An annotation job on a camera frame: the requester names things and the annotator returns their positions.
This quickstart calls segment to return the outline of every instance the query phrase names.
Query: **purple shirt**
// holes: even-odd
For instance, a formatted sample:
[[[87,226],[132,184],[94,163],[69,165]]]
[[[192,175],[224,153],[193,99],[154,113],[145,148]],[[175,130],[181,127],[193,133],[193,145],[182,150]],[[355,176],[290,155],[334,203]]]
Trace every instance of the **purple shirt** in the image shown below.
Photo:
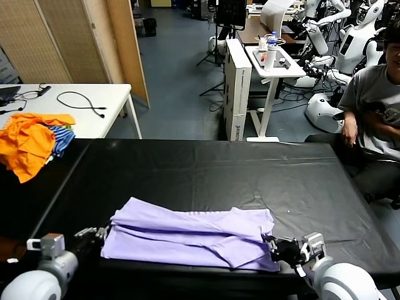
[[[274,227],[268,209],[178,212],[132,197],[111,225],[104,258],[279,270],[261,237]]]

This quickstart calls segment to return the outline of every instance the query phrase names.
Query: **wooden panel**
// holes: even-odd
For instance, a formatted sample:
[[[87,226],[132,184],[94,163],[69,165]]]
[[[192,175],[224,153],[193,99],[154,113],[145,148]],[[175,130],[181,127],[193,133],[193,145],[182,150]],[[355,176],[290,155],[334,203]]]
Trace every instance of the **wooden panel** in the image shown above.
[[[33,0],[0,0],[0,44],[24,83],[70,83]]]
[[[131,3],[129,0],[107,0],[107,4],[125,81],[131,84],[132,92],[149,105]]]
[[[107,83],[81,0],[37,0],[75,83]]]
[[[106,0],[82,0],[82,3],[86,16],[92,24],[93,35],[109,81],[123,83],[123,70],[118,58]]]

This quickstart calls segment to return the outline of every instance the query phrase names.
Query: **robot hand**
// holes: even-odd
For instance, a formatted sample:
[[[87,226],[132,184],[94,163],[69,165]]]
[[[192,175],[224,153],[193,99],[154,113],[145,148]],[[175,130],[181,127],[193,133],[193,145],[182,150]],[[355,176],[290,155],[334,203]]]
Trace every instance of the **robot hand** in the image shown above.
[[[326,255],[323,235],[314,232],[296,239],[264,237],[273,261],[285,261],[305,279],[321,300],[386,300],[372,277],[353,264],[333,262]]]

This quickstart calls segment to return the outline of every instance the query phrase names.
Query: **person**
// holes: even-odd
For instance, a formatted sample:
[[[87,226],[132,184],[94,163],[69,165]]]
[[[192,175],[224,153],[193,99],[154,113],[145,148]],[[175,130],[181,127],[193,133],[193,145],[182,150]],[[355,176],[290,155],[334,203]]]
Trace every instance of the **person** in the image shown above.
[[[400,194],[400,20],[385,30],[384,53],[386,64],[362,69],[349,82],[338,106],[341,134],[305,140],[329,143],[369,203]]]

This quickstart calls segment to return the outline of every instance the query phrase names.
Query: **orange cloth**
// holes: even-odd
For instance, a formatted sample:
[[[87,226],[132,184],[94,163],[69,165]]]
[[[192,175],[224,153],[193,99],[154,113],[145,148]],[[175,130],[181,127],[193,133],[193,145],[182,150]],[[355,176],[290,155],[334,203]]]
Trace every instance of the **orange cloth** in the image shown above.
[[[56,138],[45,125],[75,124],[68,114],[15,114],[0,130],[0,163],[13,170],[20,183],[32,179],[51,155]]]

